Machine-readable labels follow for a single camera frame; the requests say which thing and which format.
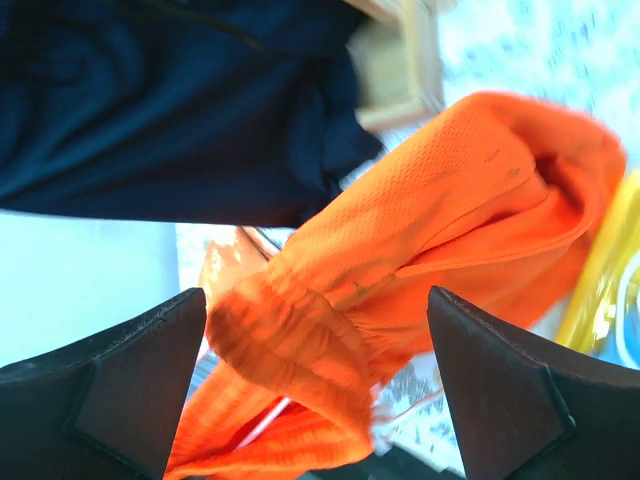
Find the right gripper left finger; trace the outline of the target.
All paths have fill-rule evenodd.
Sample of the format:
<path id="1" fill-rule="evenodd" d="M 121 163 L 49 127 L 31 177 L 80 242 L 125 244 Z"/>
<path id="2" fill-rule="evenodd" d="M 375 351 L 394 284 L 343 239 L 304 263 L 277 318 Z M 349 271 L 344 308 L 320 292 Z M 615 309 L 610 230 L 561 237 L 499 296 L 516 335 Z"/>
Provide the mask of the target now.
<path id="1" fill-rule="evenodd" d="M 4 479 L 160 479 L 206 320 L 191 288 L 1 369 Z"/>

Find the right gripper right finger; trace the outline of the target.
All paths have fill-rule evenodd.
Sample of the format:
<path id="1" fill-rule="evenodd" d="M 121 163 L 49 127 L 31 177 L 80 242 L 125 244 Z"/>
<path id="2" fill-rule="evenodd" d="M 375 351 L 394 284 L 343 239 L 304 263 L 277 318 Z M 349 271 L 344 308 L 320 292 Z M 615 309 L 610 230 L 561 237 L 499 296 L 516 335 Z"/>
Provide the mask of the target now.
<path id="1" fill-rule="evenodd" d="M 467 478 L 638 478 L 638 371 L 443 288 L 430 290 L 427 317 Z"/>

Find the bright orange mesh shorts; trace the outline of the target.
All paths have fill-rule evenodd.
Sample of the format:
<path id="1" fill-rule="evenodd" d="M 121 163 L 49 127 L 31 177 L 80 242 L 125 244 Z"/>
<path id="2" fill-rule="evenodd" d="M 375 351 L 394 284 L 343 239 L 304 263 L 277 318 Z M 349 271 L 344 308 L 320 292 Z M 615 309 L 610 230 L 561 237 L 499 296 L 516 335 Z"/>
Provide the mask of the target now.
<path id="1" fill-rule="evenodd" d="M 219 363 L 166 477 L 293 479 L 367 457 L 372 388 L 432 347 L 431 287 L 531 326 L 573 288 L 625 170 L 620 140 L 586 115 L 492 92 L 449 107 L 262 270 L 208 294 Z"/>

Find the navy blue shorts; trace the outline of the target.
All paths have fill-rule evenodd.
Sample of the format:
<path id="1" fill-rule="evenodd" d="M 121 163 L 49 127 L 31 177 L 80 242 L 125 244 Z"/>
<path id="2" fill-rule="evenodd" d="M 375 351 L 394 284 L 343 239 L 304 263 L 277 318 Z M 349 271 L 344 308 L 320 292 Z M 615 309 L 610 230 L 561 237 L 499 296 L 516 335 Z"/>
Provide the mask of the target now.
<path id="1" fill-rule="evenodd" d="M 5 1 L 1 206 L 297 227 L 374 158 L 342 1 Z"/>

